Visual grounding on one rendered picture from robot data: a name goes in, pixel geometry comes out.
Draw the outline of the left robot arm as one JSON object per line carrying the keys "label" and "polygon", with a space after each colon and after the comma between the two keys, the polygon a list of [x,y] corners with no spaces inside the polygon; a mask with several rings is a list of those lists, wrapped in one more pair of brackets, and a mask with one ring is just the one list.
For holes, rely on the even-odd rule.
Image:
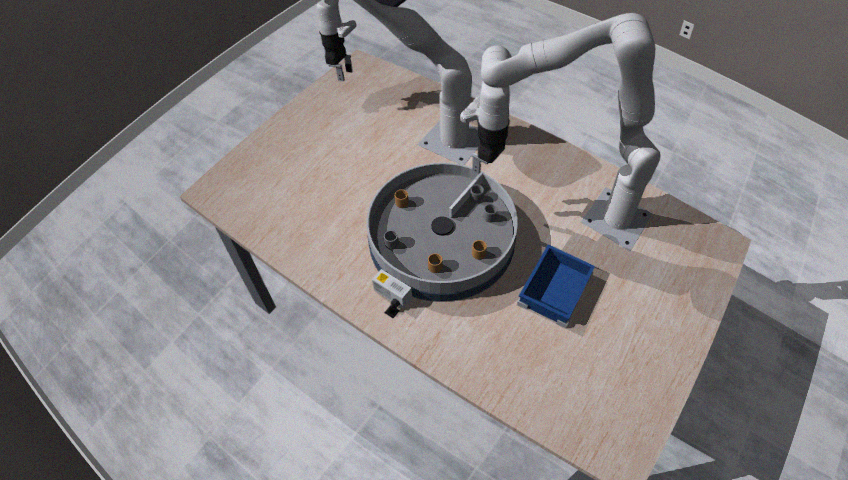
{"label": "left robot arm", "polygon": [[622,230],[630,226],[661,156],[643,131],[655,113],[655,42],[646,18],[637,13],[618,15],[560,37],[526,44],[514,57],[502,46],[489,47],[482,56],[480,107],[493,115],[505,113],[510,85],[567,66],[604,44],[613,44],[620,68],[619,151],[628,164],[617,173],[604,219]]}

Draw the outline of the blue crate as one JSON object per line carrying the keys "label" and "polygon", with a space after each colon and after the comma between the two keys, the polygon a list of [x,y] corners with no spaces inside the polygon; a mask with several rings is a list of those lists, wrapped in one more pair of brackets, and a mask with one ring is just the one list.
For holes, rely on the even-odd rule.
{"label": "blue crate", "polygon": [[519,294],[520,302],[555,322],[566,323],[594,267],[548,244]]}

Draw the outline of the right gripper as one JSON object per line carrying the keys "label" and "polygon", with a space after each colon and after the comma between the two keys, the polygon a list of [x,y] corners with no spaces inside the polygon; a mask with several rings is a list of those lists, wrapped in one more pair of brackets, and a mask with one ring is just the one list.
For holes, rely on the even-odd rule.
{"label": "right gripper", "polygon": [[342,64],[338,64],[343,58],[345,59],[346,72],[353,72],[351,55],[346,55],[344,37],[351,33],[356,26],[356,21],[354,20],[342,23],[340,16],[335,20],[327,22],[319,20],[319,33],[325,49],[326,64],[329,67],[336,67],[338,81],[345,80]]}

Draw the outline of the bronze bushing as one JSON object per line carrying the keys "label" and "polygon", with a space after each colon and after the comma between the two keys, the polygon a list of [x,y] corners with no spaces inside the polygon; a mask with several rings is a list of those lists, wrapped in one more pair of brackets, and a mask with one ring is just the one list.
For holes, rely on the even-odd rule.
{"label": "bronze bushing", "polygon": [[[474,248],[475,249],[482,249],[482,251],[477,251]],[[486,256],[486,248],[487,248],[487,245],[484,241],[482,241],[482,240],[475,241],[472,245],[472,256],[475,259],[483,259]]]}
{"label": "bronze bushing", "polygon": [[396,203],[396,206],[399,207],[399,208],[406,207],[409,204],[408,192],[405,191],[405,190],[396,191],[396,193],[395,193],[395,203]]}
{"label": "bronze bushing", "polygon": [[[439,264],[437,264],[437,265],[431,264],[433,262],[438,262]],[[442,256],[437,254],[437,253],[431,254],[428,257],[428,269],[432,273],[440,272],[442,270]]]}

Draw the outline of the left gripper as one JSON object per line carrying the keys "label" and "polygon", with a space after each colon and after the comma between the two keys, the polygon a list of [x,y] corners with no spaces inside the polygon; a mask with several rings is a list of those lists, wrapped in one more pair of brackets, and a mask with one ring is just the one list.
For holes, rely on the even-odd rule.
{"label": "left gripper", "polygon": [[[493,115],[481,109],[480,96],[477,97],[460,115],[462,122],[474,120],[478,122],[478,137],[480,139],[478,155],[472,154],[472,171],[481,173],[481,162],[493,163],[505,149],[505,140],[510,124],[509,109],[502,114]],[[479,110],[479,114],[478,114]]]}

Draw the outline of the grey metal bushing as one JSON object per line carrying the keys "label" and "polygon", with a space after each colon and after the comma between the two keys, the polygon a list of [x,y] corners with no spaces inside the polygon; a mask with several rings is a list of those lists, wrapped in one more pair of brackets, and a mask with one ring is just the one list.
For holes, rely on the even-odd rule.
{"label": "grey metal bushing", "polygon": [[[395,239],[393,241],[388,241],[389,239]],[[389,230],[384,234],[385,246],[388,249],[396,249],[399,245],[398,234],[396,231]]]}
{"label": "grey metal bushing", "polygon": [[[487,211],[488,213],[485,211],[485,209],[486,209],[486,211]],[[496,211],[496,212],[495,212],[495,211]],[[494,222],[494,221],[497,219],[497,211],[498,211],[498,208],[497,208],[497,206],[496,206],[496,205],[494,205],[494,204],[487,204],[487,205],[484,207],[484,216],[483,216],[484,220],[485,220],[486,222],[490,222],[490,223],[491,223],[491,222]],[[494,212],[495,212],[495,213],[494,213]],[[489,213],[493,213],[493,214],[489,214]]]}
{"label": "grey metal bushing", "polygon": [[[474,194],[476,193],[476,194]],[[481,194],[480,194],[481,193]],[[483,200],[484,188],[480,185],[474,185],[471,187],[470,199],[474,203],[480,203]]]}

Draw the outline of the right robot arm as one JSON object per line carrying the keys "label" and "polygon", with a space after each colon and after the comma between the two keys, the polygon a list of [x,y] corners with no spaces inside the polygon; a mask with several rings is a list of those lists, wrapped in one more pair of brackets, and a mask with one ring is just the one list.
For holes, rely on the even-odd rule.
{"label": "right robot arm", "polygon": [[[387,6],[376,0],[354,0],[377,18],[408,48],[426,55],[441,77],[440,141],[448,148],[461,148],[468,141],[469,123],[460,114],[469,106],[472,74],[466,59],[448,45],[414,10]],[[317,4],[320,21],[340,16],[339,0],[321,0]]]}

